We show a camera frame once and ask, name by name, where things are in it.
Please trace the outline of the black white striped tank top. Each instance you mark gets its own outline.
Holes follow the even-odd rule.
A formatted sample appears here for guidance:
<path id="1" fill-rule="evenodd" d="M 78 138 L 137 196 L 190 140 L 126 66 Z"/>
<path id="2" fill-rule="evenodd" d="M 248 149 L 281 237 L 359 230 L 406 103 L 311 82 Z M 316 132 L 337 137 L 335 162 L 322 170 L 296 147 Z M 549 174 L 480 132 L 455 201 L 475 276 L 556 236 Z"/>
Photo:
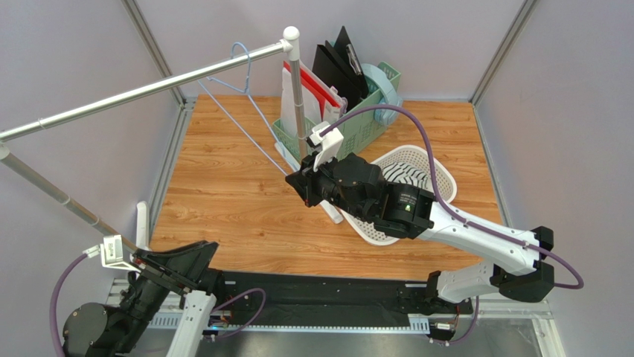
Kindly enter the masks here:
<path id="1" fill-rule="evenodd" d="M 430 192 L 433 191 L 430 174 L 406 162 L 394 162 L 382 169 L 389 182 L 410 184 Z"/>

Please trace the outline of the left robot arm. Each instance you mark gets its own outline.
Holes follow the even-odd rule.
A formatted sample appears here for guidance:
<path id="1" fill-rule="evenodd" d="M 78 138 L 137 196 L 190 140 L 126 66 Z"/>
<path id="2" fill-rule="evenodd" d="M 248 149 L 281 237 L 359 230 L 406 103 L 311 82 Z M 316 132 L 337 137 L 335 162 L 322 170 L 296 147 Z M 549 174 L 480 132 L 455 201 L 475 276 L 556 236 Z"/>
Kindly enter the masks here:
<path id="1" fill-rule="evenodd" d="M 59 356 L 122 356 L 130 353 L 170 293 L 184 298 L 183 315 L 169 356 L 194 356 L 211 310 L 225 291 L 224 276 L 209 266 L 219 245 L 199 241 L 170 251 L 138 249 L 137 278 L 118 306 L 85 303 L 67 318 Z"/>

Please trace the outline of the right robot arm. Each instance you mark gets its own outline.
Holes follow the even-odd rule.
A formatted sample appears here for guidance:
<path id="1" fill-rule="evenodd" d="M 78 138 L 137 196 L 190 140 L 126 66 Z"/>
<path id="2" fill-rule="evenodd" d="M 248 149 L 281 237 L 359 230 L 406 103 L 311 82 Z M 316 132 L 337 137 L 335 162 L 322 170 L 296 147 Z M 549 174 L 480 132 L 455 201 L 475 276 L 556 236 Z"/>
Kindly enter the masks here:
<path id="1" fill-rule="evenodd" d="M 375 230 L 398 239 L 441 242 L 480 256 L 482 262 L 457 271 L 434 271 L 419 303 L 424 315 L 451 313 L 467 298 L 498 292 L 524 303 L 542 301 L 554 288 L 554 267 L 534 244 L 550 251 L 554 233 L 546 227 L 516 231 L 515 245 L 502 239 L 511 229 L 442 206 L 434 193 L 409 183 L 387 181 L 381 167 L 355 154 L 317 165 L 308 155 L 285 181 L 307 207 L 329 202 Z"/>

